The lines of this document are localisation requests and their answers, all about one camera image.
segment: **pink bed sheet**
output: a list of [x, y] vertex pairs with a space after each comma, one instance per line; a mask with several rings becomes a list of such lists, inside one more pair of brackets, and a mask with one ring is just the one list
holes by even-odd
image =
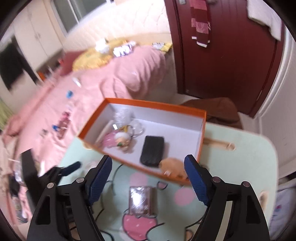
[[[161, 82], [164, 74], [165, 57], [151, 46], [136, 47], [132, 54], [114, 58], [100, 69], [72, 72], [64, 77], [57, 71], [20, 113], [11, 118], [4, 139], [19, 134], [16, 158], [32, 148], [35, 159], [48, 171], [59, 164], [74, 137], [104, 98], [142, 98]], [[81, 88], [73, 82], [73, 77], [80, 79]], [[69, 90], [74, 93], [71, 101], [75, 107], [64, 138], [58, 140], [52, 125], [58, 123], [66, 110]], [[48, 130], [45, 138], [40, 136], [42, 129]], [[23, 210], [31, 218], [25, 192], [26, 188], [21, 187], [19, 197]]]

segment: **white quilted headboard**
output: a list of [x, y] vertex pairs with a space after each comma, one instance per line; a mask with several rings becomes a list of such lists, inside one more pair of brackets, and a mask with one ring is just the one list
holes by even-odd
[[65, 51], [84, 50], [101, 38], [147, 34], [170, 35], [164, 0], [129, 0], [80, 23], [63, 42]]

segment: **pink strawberry illustration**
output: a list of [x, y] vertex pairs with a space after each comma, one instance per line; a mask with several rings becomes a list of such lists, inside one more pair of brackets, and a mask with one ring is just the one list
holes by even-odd
[[157, 225], [156, 218], [137, 218], [129, 214], [123, 216], [122, 222], [125, 233], [135, 241], [147, 240], [147, 232]]

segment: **green curtain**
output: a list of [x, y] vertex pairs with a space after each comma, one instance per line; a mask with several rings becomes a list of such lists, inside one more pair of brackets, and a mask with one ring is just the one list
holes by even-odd
[[12, 116], [12, 111], [7, 105], [0, 99], [0, 130], [4, 130], [4, 127], [8, 119]]

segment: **cardboard box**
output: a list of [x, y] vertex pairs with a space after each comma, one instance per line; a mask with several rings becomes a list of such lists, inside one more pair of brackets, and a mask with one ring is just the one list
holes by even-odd
[[[145, 131], [133, 139], [131, 150], [126, 153], [118, 147], [99, 148], [95, 146], [98, 136], [108, 122], [114, 119], [118, 110], [129, 109], [132, 116]], [[174, 157], [181, 161], [192, 154], [199, 161], [205, 132], [206, 111], [196, 108], [130, 99], [106, 98], [90, 117], [79, 134], [88, 147], [107, 154], [124, 165], [133, 167], [159, 178], [188, 185], [188, 180], [171, 178], [161, 173], [159, 168], [151, 168], [140, 163], [140, 156], [146, 136], [162, 136], [165, 139], [163, 159]]]

